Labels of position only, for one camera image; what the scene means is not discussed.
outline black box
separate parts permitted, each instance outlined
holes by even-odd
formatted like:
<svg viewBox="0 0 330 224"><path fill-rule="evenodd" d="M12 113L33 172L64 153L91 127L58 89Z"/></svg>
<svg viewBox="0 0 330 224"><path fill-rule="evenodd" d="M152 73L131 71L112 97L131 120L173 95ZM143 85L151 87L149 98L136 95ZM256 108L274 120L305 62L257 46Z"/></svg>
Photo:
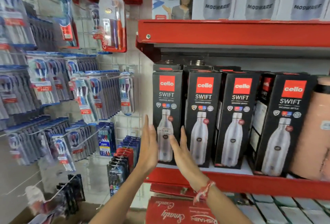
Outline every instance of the black box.
<svg viewBox="0 0 330 224"><path fill-rule="evenodd" d="M303 126L317 77L265 73L250 136L255 174L285 176Z"/></svg>
<svg viewBox="0 0 330 224"><path fill-rule="evenodd" d="M238 66L219 66L219 65L216 65L216 66L213 66L213 69L214 70L217 70L217 71L241 71L241 67L238 67Z"/></svg>
<svg viewBox="0 0 330 224"><path fill-rule="evenodd" d="M215 167L240 169L250 137L260 75L223 72L212 159Z"/></svg>
<svg viewBox="0 0 330 224"><path fill-rule="evenodd" d="M214 70L189 72L188 98L185 110L187 146L199 167L208 168L214 128L221 73Z"/></svg>
<svg viewBox="0 0 330 224"><path fill-rule="evenodd" d="M180 64L175 64L173 60L161 60L153 64L154 71L181 70Z"/></svg>
<svg viewBox="0 0 330 224"><path fill-rule="evenodd" d="M175 165L169 135L173 134L180 141L182 71L155 71L152 83L153 125L157 131L159 163Z"/></svg>

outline red square logo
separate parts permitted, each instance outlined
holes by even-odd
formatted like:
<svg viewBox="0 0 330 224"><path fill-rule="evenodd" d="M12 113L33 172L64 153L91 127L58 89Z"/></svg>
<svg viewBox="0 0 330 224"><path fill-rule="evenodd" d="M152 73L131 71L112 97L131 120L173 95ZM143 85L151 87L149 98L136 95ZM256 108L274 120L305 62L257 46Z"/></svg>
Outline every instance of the red square logo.
<svg viewBox="0 0 330 224"><path fill-rule="evenodd" d="M265 77L264 83L262 84L262 90L269 92L270 89L270 83L272 82L273 78Z"/></svg>
<svg viewBox="0 0 330 224"><path fill-rule="evenodd" d="M174 92L175 76L160 75L159 76L159 91Z"/></svg>
<svg viewBox="0 0 330 224"><path fill-rule="evenodd" d="M197 77L196 93L213 93L214 77Z"/></svg>
<svg viewBox="0 0 330 224"><path fill-rule="evenodd" d="M250 94L252 78L235 78L234 94Z"/></svg>
<svg viewBox="0 0 330 224"><path fill-rule="evenodd" d="M302 98L307 81L286 80L282 92L282 97Z"/></svg>

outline bracelet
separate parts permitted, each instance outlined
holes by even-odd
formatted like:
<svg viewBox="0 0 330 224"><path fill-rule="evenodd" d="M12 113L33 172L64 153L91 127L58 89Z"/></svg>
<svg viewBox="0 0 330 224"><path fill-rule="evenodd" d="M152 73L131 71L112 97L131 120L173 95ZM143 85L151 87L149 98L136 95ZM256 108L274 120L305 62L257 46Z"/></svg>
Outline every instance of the bracelet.
<svg viewBox="0 0 330 224"><path fill-rule="evenodd" d="M201 189L197 192L197 195L194 198L193 204L195 205L195 203L198 202L200 198L206 200L208 197L208 191L210 187L215 184L216 183L214 181L209 180L205 187L201 187Z"/></svg>

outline person's left hand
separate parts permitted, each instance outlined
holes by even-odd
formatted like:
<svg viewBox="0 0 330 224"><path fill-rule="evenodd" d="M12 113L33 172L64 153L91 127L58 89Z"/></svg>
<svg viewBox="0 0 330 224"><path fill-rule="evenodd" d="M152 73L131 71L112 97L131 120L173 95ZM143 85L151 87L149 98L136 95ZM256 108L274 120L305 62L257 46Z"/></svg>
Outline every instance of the person's left hand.
<svg viewBox="0 0 330 224"><path fill-rule="evenodd" d="M141 169L142 172L148 175L156 167L157 162L158 145L156 130L153 125L149 125L149 119L146 115L141 137L140 155L136 168Z"/></svg>

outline red shelf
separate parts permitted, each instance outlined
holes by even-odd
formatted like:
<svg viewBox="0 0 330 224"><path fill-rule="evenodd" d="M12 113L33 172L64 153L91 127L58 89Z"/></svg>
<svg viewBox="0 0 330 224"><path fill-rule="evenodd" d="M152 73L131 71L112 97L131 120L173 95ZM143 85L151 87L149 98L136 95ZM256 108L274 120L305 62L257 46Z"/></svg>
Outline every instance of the red shelf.
<svg viewBox="0 0 330 224"><path fill-rule="evenodd" d="M330 200L330 183L260 175L203 172L223 192L252 193ZM188 181L175 168L155 168L147 183L189 187Z"/></svg>
<svg viewBox="0 0 330 224"><path fill-rule="evenodd" d="M330 47L329 31L330 22L139 20L137 41L170 44Z"/></svg>

